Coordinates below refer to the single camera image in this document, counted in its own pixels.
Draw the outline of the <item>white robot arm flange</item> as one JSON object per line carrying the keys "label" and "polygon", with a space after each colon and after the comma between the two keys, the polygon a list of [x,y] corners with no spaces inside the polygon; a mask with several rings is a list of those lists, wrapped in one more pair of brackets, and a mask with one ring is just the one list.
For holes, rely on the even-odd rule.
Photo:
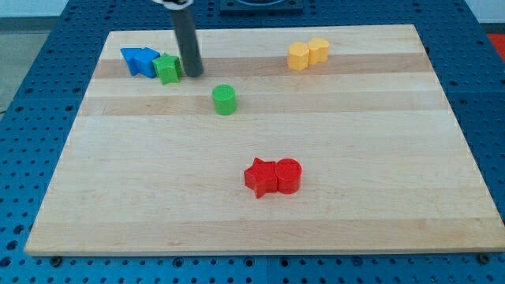
{"label": "white robot arm flange", "polygon": [[178,11],[191,6],[193,0],[152,0],[154,3],[164,6],[168,10]]}

